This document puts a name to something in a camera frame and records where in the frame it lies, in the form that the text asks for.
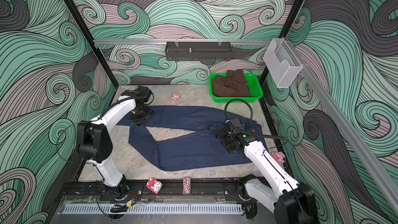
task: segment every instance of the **folded brown clothing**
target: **folded brown clothing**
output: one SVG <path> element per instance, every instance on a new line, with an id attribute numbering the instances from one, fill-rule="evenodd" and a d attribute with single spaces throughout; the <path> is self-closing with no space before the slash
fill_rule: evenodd
<path id="1" fill-rule="evenodd" d="M 216 75 L 212 80 L 212 91 L 217 97 L 251 97 L 243 70 L 228 70 L 227 77 Z"/>

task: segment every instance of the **jeans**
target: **jeans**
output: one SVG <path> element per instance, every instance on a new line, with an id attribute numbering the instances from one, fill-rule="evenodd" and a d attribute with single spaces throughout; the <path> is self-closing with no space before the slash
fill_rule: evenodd
<path id="1" fill-rule="evenodd" d="M 127 114 L 118 125 L 130 126 L 131 144 L 151 164 L 164 171 L 196 169 L 250 163 L 241 151 L 230 154 L 216 135 L 226 126 L 224 111 L 210 107 L 150 106 L 153 114 L 137 126 Z M 230 119 L 238 117 L 242 124 L 248 118 L 228 113 Z M 191 134 L 163 141 L 155 141 L 146 127 L 164 127 L 195 131 Z M 261 126 L 252 121 L 249 130 L 262 134 Z M 263 138 L 259 138 L 266 147 Z"/>

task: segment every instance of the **brown cloth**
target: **brown cloth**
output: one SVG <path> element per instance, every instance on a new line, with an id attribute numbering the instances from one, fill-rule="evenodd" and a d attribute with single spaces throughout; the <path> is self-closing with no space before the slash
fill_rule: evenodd
<path id="1" fill-rule="evenodd" d="M 216 75 L 212 80 L 212 90 L 217 97 L 251 97 L 248 82 L 243 70 L 228 70 L 226 77 Z"/>

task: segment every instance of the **horizontal metal bar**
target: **horizontal metal bar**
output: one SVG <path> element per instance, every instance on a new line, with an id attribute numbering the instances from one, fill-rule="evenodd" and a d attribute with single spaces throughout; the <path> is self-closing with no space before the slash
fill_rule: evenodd
<path id="1" fill-rule="evenodd" d="M 139 38 L 99 38 L 95 45 L 166 45 L 167 42 L 230 42 L 231 45 L 266 46 L 271 40 L 259 39 L 139 39 Z"/>

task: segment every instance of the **navy blue trousers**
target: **navy blue trousers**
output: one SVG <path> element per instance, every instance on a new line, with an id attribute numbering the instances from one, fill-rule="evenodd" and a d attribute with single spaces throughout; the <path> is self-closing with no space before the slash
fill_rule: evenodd
<path id="1" fill-rule="evenodd" d="M 224 111 L 210 107 L 150 106 L 152 116 L 137 126 L 127 114 L 118 125 L 130 126 L 131 144 L 151 164 L 164 171 L 196 169 L 250 163 L 242 152 L 230 154 L 216 135 L 225 127 Z M 241 123 L 249 123 L 248 118 L 228 113 L 228 117 L 238 117 Z M 146 127 L 164 127 L 195 131 L 191 134 L 163 141 L 155 141 Z M 252 121 L 250 129 L 262 134 L 261 126 Z"/>

